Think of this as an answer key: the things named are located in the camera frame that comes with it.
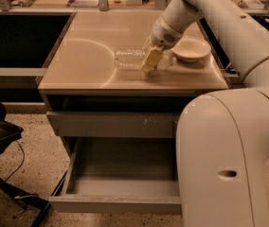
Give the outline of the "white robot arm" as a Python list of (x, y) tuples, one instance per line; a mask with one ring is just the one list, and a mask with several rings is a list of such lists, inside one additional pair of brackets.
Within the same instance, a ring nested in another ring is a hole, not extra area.
[(182, 111), (176, 162), (185, 227), (269, 227), (269, 31), (230, 0), (171, 0), (152, 28), (163, 51), (205, 18), (242, 88), (210, 92)]

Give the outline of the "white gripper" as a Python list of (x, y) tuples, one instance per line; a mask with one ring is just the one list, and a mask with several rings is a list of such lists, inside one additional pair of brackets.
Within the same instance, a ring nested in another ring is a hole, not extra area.
[(145, 73), (151, 72), (163, 58), (163, 49), (161, 47), (164, 49), (173, 48), (182, 36), (182, 33), (172, 29), (164, 18), (160, 16), (152, 26), (151, 36), (144, 43), (143, 49), (147, 49), (147, 51), (140, 69)]

